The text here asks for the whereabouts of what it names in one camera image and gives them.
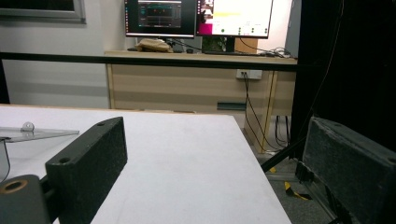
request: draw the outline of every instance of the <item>black panel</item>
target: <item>black panel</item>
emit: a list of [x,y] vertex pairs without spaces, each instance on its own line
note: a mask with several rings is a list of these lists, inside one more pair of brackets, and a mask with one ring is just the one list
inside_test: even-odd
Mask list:
[[394,219],[395,152],[340,123],[312,118],[303,162],[360,223]]
[[61,223],[91,223],[126,164],[123,118],[92,126],[46,162],[48,181],[61,194]]
[[8,87],[3,61],[0,60],[0,104],[9,104]]
[[[395,150],[395,119],[389,117],[396,107],[395,18],[391,0],[303,1],[299,63],[322,69],[297,73],[292,142],[306,135],[307,121],[316,114]],[[303,150],[291,156],[301,158]]]

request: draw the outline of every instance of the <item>wooden cabinet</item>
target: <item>wooden cabinet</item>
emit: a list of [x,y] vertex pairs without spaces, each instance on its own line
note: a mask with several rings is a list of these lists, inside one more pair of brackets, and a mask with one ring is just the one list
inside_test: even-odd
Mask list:
[[[208,62],[296,63],[293,59],[265,57],[123,50],[106,52],[106,56],[111,55]],[[236,69],[227,68],[108,64],[107,73],[110,103],[114,109],[245,114],[244,110],[237,109],[246,102],[248,95],[253,109],[247,104],[247,118],[253,124],[253,130],[248,126],[245,129],[253,142],[256,142],[259,152],[263,152],[258,145],[262,139],[259,125],[268,130],[272,115],[291,115],[295,80],[295,74],[291,72],[262,71],[261,79],[249,79],[248,83],[236,78]]]

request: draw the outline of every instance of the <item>gray wall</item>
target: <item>gray wall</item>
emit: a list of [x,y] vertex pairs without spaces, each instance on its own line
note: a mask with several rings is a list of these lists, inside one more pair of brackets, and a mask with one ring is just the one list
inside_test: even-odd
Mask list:
[[[0,21],[0,50],[101,56],[124,48],[122,0],[85,0],[85,12],[86,24]],[[109,108],[104,64],[3,63],[12,104]]]

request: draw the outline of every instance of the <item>black curtain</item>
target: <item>black curtain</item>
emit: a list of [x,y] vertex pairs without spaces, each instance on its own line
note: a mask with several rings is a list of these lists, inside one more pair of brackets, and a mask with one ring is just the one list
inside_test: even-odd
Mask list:
[[[298,62],[321,69],[297,73],[291,142],[306,136],[315,115],[395,151],[395,2],[306,0],[301,20]],[[300,144],[290,157],[303,151]]]

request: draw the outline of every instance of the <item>black foam block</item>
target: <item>black foam block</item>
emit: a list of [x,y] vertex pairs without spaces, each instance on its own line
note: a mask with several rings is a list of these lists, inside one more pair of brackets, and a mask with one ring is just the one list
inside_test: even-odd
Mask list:
[[123,118],[93,125],[46,162],[49,184],[61,194],[61,223],[90,223],[127,162]]
[[395,152],[342,124],[312,118],[303,162],[359,222],[394,219]]

